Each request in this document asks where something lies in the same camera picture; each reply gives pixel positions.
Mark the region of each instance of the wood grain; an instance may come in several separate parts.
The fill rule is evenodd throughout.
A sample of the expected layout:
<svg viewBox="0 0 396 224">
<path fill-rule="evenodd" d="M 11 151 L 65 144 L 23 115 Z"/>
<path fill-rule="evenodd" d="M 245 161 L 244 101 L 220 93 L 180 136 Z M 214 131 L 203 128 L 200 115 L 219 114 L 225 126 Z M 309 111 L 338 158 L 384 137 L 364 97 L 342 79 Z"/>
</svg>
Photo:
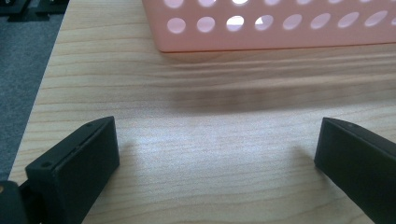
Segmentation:
<svg viewBox="0 0 396 224">
<path fill-rule="evenodd" d="M 116 118 L 84 223 L 372 223 L 313 163 L 323 117 L 396 141 L 396 45 L 162 54 L 138 0 L 74 0 L 10 179 Z"/>
</svg>

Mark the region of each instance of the basket hole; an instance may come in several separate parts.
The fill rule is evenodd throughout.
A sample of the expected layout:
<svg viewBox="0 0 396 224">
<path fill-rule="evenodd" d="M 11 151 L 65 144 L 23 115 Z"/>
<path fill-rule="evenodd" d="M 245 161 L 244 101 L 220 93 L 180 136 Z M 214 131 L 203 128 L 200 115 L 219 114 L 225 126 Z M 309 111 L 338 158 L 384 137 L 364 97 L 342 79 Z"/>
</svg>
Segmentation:
<svg viewBox="0 0 396 224">
<path fill-rule="evenodd" d="M 216 3 L 216 0 L 199 0 L 199 3 L 203 7 L 211 7 Z"/>
<path fill-rule="evenodd" d="M 297 3 L 300 5 L 306 5 L 312 2 L 312 0 L 297 0 Z"/>
<path fill-rule="evenodd" d="M 209 33 L 215 28 L 215 20 L 211 17 L 203 17 L 197 22 L 197 28 L 199 31 Z"/>
<path fill-rule="evenodd" d="M 324 14 L 317 16 L 316 18 L 314 18 L 312 20 L 311 28 L 314 30 L 322 28 L 329 22 L 331 17 L 332 17 L 332 15 L 330 15 L 330 13 L 324 13 Z"/>
<path fill-rule="evenodd" d="M 183 5 L 184 0 L 164 0 L 165 4 L 171 8 L 178 8 Z"/>
<path fill-rule="evenodd" d="M 248 0 L 233 0 L 233 2 L 237 5 L 243 5 L 247 2 Z"/>
<path fill-rule="evenodd" d="M 387 16 L 388 16 L 388 12 L 387 11 L 377 12 L 373 16 L 369 17 L 369 19 L 367 19 L 366 23 L 364 23 L 364 24 L 366 26 L 369 26 L 369 27 L 378 25 Z"/>
<path fill-rule="evenodd" d="M 329 2 L 331 3 L 331 4 L 337 4 L 337 3 L 340 3 L 340 2 L 342 2 L 343 0 L 329 0 Z"/>
<path fill-rule="evenodd" d="M 279 4 L 280 0 L 265 0 L 265 4 L 267 4 L 268 6 L 274 6 Z"/>
<path fill-rule="evenodd" d="M 338 27 L 340 28 L 347 28 L 351 26 L 359 17 L 359 12 L 352 12 L 347 14 L 338 22 Z"/>
<path fill-rule="evenodd" d="M 174 34 L 181 34 L 186 29 L 186 22 L 181 18 L 173 18 L 168 22 L 168 29 Z"/>
<path fill-rule="evenodd" d="M 256 20 L 256 29 L 259 31 L 264 31 L 270 28 L 270 26 L 274 23 L 274 17 L 270 15 L 261 16 Z"/>
<path fill-rule="evenodd" d="M 285 28 L 285 30 L 293 30 L 297 28 L 297 26 L 299 26 L 302 21 L 303 21 L 303 16 L 300 14 L 289 16 L 283 22 L 283 28 Z"/>
<path fill-rule="evenodd" d="M 238 31 L 245 23 L 245 19 L 241 16 L 233 16 L 227 20 L 227 28 L 229 31 Z"/>
</svg>

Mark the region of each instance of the wooden table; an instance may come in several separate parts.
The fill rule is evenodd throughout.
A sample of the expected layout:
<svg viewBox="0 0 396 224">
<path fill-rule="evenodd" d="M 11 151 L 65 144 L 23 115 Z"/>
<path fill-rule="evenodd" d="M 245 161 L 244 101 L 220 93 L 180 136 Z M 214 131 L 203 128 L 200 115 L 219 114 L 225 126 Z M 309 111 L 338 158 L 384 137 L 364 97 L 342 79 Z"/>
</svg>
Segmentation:
<svg viewBox="0 0 396 224">
<path fill-rule="evenodd" d="M 163 54 L 139 0 L 74 0 L 10 179 L 115 116 L 85 223 L 372 223 L 316 170 L 323 117 L 396 141 L 396 45 Z"/>
</svg>

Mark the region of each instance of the floor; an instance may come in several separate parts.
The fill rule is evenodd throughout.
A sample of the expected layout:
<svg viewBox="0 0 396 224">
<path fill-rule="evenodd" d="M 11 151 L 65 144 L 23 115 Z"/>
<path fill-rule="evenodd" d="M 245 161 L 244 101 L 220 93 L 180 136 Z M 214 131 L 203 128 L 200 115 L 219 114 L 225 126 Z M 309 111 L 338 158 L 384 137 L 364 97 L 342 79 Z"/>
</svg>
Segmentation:
<svg viewBox="0 0 396 224">
<path fill-rule="evenodd" d="M 9 177 L 63 18 L 7 22 L 0 17 L 0 180 Z"/>
</svg>

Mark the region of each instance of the pink plastic basket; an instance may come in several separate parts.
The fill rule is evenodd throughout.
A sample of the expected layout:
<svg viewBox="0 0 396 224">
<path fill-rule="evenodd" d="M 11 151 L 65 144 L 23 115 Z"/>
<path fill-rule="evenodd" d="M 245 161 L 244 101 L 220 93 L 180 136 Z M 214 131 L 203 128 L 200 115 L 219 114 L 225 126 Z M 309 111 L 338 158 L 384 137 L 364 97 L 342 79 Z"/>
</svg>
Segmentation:
<svg viewBox="0 0 396 224">
<path fill-rule="evenodd" d="M 396 0 L 143 0 L 161 51 L 396 42 Z"/>
</svg>

